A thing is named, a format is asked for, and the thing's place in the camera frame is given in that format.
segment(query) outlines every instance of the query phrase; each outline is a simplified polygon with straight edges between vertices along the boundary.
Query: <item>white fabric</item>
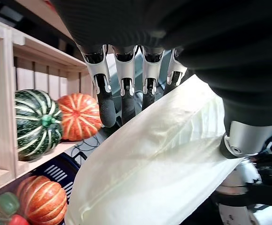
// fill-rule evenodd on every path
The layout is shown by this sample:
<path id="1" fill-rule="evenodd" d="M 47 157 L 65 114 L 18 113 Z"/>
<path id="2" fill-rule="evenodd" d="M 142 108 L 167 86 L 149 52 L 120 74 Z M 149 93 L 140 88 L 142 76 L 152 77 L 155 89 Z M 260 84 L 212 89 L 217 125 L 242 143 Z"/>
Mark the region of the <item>white fabric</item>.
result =
<path id="1" fill-rule="evenodd" d="M 222 100 L 192 76 L 104 141 L 79 170 L 66 225 L 178 225 L 237 166 L 218 150 Z"/>

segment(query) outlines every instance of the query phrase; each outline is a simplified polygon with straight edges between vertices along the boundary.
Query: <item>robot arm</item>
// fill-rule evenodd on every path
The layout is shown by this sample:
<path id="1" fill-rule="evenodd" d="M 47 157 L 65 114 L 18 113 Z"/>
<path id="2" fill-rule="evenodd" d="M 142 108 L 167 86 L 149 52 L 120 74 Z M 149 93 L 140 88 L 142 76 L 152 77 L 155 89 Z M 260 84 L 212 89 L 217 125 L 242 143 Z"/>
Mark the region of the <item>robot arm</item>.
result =
<path id="1" fill-rule="evenodd" d="M 135 46 L 141 45 L 143 109 L 154 102 L 163 50 L 173 49 L 165 94 L 195 73 L 223 98 L 226 134 L 220 150 L 225 157 L 254 156 L 272 136 L 272 1 L 51 2 L 85 58 L 97 88 L 100 116 L 105 126 L 111 127 L 116 118 L 102 46 L 109 44 L 114 48 L 124 124 L 135 115 L 133 60 Z M 240 173 L 231 174 L 233 182 L 226 181 L 219 187 L 219 192 L 228 200 L 227 204 L 221 204 L 225 205 L 223 221 L 237 225 L 272 224 L 272 220 L 266 221 L 263 217 L 272 217 L 269 215 L 272 208 L 249 210 L 247 203 L 240 200 L 240 205 L 231 205 L 230 195 L 235 197 L 233 191 L 240 189 L 236 195 L 243 195 L 249 191 L 257 193 L 258 188 L 265 187 L 258 186 L 261 182 L 258 171 L 246 160 L 238 166 Z M 241 210 L 233 218 L 230 212 L 236 212 L 239 207 Z"/>

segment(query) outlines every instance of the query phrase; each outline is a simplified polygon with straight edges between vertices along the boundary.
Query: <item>red vegetable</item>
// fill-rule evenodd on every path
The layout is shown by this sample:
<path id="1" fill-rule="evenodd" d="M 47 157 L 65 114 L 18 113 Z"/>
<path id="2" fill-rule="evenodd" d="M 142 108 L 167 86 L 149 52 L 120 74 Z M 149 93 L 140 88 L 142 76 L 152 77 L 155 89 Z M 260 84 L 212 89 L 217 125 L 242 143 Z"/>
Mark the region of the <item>red vegetable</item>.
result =
<path id="1" fill-rule="evenodd" d="M 90 95 L 66 95 L 59 98 L 58 104 L 63 114 L 63 139 L 87 139 L 96 135 L 101 128 L 98 104 Z"/>
<path id="2" fill-rule="evenodd" d="M 45 176 L 23 180 L 17 196 L 22 212 L 33 225 L 57 225 L 64 218 L 67 209 L 65 190 Z"/>
<path id="3" fill-rule="evenodd" d="M 29 223 L 25 218 L 19 215 L 13 215 L 8 225 L 29 225 Z"/>

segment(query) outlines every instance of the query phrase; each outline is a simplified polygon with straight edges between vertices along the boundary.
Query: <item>green pumpkin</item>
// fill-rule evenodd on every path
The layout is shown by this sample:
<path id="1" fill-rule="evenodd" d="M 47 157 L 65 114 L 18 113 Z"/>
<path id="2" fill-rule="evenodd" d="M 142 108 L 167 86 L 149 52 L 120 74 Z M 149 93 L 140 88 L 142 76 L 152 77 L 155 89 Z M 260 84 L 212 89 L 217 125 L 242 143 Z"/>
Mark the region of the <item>green pumpkin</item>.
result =
<path id="1" fill-rule="evenodd" d="M 42 90 L 15 92 L 18 157 L 33 160 L 54 149 L 62 138 L 62 113 Z"/>

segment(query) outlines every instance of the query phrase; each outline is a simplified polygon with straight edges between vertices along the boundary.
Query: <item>wooden shelf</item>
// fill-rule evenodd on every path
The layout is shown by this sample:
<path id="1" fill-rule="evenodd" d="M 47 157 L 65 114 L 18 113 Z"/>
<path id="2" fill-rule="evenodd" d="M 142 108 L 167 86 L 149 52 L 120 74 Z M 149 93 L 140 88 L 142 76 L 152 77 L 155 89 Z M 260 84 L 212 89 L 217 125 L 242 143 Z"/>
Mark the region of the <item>wooden shelf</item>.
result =
<path id="1" fill-rule="evenodd" d="M 83 61 L 0 22 L 0 188 L 76 145 L 63 142 L 37 160 L 18 160 L 14 93 L 31 88 L 53 100 L 77 92 L 93 95 Z"/>
<path id="2" fill-rule="evenodd" d="M 21 176 L 27 174 L 28 172 L 31 172 L 32 170 L 36 169 L 43 163 L 49 161 L 50 159 L 56 157 L 57 155 L 65 152 L 68 149 L 73 148 L 78 142 L 63 142 L 57 145 L 55 149 L 52 151 L 44 154 L 41 158 L 29 161 L 29 162 L 23 162 L 23 161 L 18 161 L 18 172 L 20 172 L 16 178 L 20 178 Z M 0 189 L 3 188 L 4 186 L 8 185 L 15 179 L 11 179 L 8 182 L 4 183 L 3 185 L 0 185 Z"/>
<path id="3" fill-rule="evenodd" d="M 36 169 L 38 166 L 56 157 L 57 155 L 65 152 L 68 149 L 73 148 L 77 143 L 78 142 L 63 142 L 58 144 L 57 147 L 53 149 L 52 151 L 44 154 L 41 158 L 29 161 L 29 162 L 18 161 L 18 166 L 19 166 L 18 171 L 20 171 L 20 173 L 18 173 L 16 178 L 19 178 L 25 175 L 26 173 Z"/>
<path id="4" fill-rule="evenodd" d="M 38 62 L 44 65 L 52 65 L 64 71 L 88 71 L 86 63 L 67 55 L 59 49 L 39 41 L 16 29 L 13 32 L 13 50 L 14 56 L 26 60 Z"/>

